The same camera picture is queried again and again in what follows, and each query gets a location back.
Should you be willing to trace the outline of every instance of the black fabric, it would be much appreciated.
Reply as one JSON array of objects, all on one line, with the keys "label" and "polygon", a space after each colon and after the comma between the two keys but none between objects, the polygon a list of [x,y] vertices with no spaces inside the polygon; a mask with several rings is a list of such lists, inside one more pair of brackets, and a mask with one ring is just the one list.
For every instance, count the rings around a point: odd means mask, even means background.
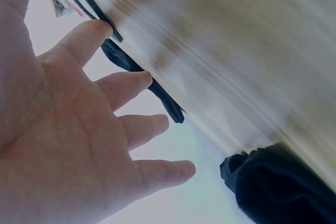
[{"label": "black fabric", "polygon": [[336,223],[336,195],[280,145],[227,158],[220,171],[257,224]]},{"label": "black fabric", "polygon": [[[112,40],[107,39],[101,48],[109,60],[117,66],[131,72],[143,71],[143,69]],[[153,80],[153,84],[149,87],[149,90],[161,99],[164,107],[167,109],[175,123],[184,122],[181,107],[167,94],[157,81]]]}]

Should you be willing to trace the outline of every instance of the white surface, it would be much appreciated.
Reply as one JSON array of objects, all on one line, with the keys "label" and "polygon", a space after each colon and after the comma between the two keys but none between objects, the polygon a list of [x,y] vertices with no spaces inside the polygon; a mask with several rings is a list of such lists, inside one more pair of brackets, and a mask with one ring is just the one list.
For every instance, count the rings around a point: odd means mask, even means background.
[{"label": "white surface", "polygon": [[[31,0],[26,24],[36,55],[50,49],[81,21],[76,15],[56,19],[50,0]],[[101,50],[85,66],[86,74],[93,81],[118,71],[122,70],[110,63]],[[161,101],[150,91],[144,91],[117,115],[158,113],[166,114]],[[171,122],[166,133],[131,155],[135,159],[192,160],[197,173],[185,185],[139,200],[103,224],[252,223],[238,209],[234,194],[220,178],[219,165],[224,156],[191,123]]]}]

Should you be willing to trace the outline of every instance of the black edge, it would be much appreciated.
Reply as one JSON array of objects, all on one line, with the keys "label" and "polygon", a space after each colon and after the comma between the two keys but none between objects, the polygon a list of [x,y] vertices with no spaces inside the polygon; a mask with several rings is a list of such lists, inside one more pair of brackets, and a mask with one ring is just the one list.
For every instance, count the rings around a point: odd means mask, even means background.
[{"label": "black edge", "polygon": [[109,23],[113,28],[113,35],[112,37],[119,43],[122,43],[123,38],[120,35],[120,33],[117,31],[116,27],[114,26],[113,22],[105,15],[105,13],[100,9],[98,4],[95,0],[86,0],[87,3],[90,5],[90,7],[94,10],[94,12],[97,14],[97,16],[104,20],[105,22]]}]

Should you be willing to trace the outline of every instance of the palm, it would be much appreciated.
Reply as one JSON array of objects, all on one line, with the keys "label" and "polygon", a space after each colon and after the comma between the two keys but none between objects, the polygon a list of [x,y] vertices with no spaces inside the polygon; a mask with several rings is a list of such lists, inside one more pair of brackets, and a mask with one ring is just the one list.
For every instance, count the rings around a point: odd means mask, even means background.
[{"label": "palm", "polygon": [[128,154],[167,129],[165,116],[113,114],[151,84],[150,74],[92,83],[83,73],[111,34],[109,25],[84,23],[36,58],[23,22],[27,2],[0,0],[0,27],[7,31],[0,35],[0,184],[8,205],[0,216],[19,216],[19,204],[26,219],[38,209],[41,220],[98,221],[188,180],[190,163],[134,162]]}]

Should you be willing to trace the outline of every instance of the skin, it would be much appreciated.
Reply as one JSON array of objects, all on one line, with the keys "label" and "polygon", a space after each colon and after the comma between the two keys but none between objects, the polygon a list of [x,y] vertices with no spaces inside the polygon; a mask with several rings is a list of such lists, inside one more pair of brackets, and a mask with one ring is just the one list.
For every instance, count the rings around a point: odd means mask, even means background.
[{"label": "skin", "polygon": [[0,223],[97,223],[189,180],[191,162],[129,155],[167,130],[165,115],[113,114],[151,75],[91,82],[84,74],[112,28],[83,23],[36,57],[24,25],[28,1],[0,0]]}]

